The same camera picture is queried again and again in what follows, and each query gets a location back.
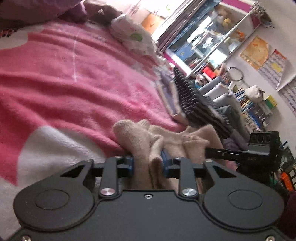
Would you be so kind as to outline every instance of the beige sock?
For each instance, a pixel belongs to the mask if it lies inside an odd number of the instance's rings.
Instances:
[[[205,160],[205,148],[222,149],[220,139],[211,125],[199,130],[188,126],[185,131],[175,133],[162,127],[150,125],[147,120],[134,123],[122,120],[113,126],[118,143],[132,153],[134,176],[128,188],[131,189],[178,189],[178,180],[164,178],[161,150],[165,148],[171,157],[187,157],[193,163]],[[225,160],[220,163],[234,169],[236,164]]]
[[[153,188],[149,171],[149,155],[155,155],[163,148],[163,137],[152,135],[146,129],[149,122],[142,120],[134,123],[122,120],[113,126],[118,143],[132,153],[134,157],[134,175],[129,181],[128,188],[149,190]]]

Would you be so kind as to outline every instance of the bed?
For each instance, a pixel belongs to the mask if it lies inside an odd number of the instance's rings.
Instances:
[[[103,26],[62,20],[0,33],[0,236],[19,228],[12,202],[24,187],[80,160],[123,154],[112,126],[149,120],[172,131],[155,63]]]

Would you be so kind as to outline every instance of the round black disc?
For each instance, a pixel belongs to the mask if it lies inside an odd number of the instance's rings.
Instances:
[[[219,222],[240,229],[272,225],[284,210],[279,194],[247,178],[220,178],[206,192],[203,205]]]
[[[92,193],[74,178],[37,182],[18,193],[13,208],[23,226],[57,231],[78,223],[92,209]]]

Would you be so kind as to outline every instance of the calendar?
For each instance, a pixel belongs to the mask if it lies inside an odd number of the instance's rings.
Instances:
[[[281,83],[286,63],[286,57],[275,49],[265,63],[258,69],[258,72],[271,84],[274,89],[277,89]]]
[[[279,95],[296,116],[296,78],[279,90]]]

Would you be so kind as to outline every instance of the purple pillow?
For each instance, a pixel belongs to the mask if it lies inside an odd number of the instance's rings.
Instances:
[[[71,21],[86,16],[81,0],[3,0],[0,18],[21,20],[27,24],[55,19],[70,10]]]

